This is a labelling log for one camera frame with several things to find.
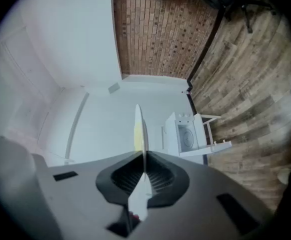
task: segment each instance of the wooden floor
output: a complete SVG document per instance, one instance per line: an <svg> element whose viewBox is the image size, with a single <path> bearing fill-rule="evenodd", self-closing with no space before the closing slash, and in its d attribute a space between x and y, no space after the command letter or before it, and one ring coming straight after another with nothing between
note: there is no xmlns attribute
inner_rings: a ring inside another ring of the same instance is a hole
<svg viewBox="0 0 291 240"><path fill-rule="evenodd" d="M187 79L217 10L203 0L113 0L121 72Z"/></svg>
<svg viewBox="0 0 291 240"><path fill-rule="evenodd" d="M213 140L233 147L208 157L271 209L285 186L281 168L291 168L291 32L280 15L250 7L253 33L241 12L223 20L194 75L192 99L198 113L220 115Z"/></svg>

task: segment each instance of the white wall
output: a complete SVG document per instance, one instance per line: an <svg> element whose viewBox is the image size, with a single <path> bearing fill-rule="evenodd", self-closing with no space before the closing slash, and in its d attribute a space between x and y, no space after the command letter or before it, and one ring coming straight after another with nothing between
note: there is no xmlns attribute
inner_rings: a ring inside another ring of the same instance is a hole
<svg viewBox="0 0 291 240"><path fill-rule="evenodd" d="M83 88L64 89L50 109L40 132L38 146L62 158L69 158L72 135L89 95Z"/></svg>
<svg viewBox="0 0 291 240"><path fill-rule="evenodd" d="M22 18L43 64L64 88L121 80L113 0L21 0Z"/></svg>
<svg viewBox="0 0 291 240"><path fill-rule="evenodd" d="M149 85L139 82L135 87L121 82L119 90L106 96L90 92L76 126L70 159L83 163L133 151L136 104L147 126L149 149L157 150L161 126L171 113L191 114L192 110L177 86L173 91L171 86Z"/></svg>
<svg viewBox="0 0 291 240"><path fill-rule="evenodd" d="M65 159L38 147L61 90L38 57L16 5L0 25L0 136L44 156L49 166L65 164Z"/></svg>

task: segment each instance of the black slot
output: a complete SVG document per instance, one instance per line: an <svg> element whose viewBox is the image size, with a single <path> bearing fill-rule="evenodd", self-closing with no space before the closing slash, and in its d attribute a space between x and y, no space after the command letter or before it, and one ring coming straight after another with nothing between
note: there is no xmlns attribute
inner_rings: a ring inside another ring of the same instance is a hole
<svg viewBox="0 0 291 240"><path fill-rule="evenodd" d="M75 171L69 171L69 172L53 175L53 177L55 181L58 182L58 181L66 180L68 178L71 178L77 175L78 174Z"/></svg>
<svg viewBox="0 0 291 240"><path fill-rule="evenodd" d="M230 194L216 197L241 235L256 229L260 224Z"/></svg>

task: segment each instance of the chair leg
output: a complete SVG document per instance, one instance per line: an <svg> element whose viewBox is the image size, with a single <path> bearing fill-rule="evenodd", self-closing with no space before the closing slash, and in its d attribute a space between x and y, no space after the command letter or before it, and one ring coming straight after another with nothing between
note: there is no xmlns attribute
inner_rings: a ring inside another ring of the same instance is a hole
<svg viewBox="0 0 291 240"><path fill-rule="evenodd" d="M224 17L227 19L227 21L231 21L231 14L233 13L233 11L239 7L239 3L238 2L234 2L230 8L227 10L227 12L225 13Z"/></svg>
<svg viewBox="0 0 291 240"><path fill-rule="evenodd" d="M247 5L256 5L256 6L266 7L270 11L274 9L271 4L264 2L264 1L259 1L259 0L249 0L247 2Z"/></svg>
<svg viewBox="0 0 291 240"><path fill-rule="evenodd" d="M250 26L250 20L249 20L249 16L248 16L248 12L247 12L247 6L246 5L242 5L241 10L244 13L244 20L245 20L245 24L246 24L246 27L247 27L247 32L249 34L251 34L253 31L252 31L252 28Z"/></svg>

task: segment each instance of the brick wall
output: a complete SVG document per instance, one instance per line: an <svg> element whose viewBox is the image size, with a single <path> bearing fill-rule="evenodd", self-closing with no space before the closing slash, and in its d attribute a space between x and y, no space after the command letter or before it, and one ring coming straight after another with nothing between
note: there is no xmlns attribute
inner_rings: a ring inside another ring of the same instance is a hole
<svg viewBox="0 0 291 240"><path fill-rule="evenodd" d="M217 10L203 0L113 0L121 71L186 79Z"/></svg>

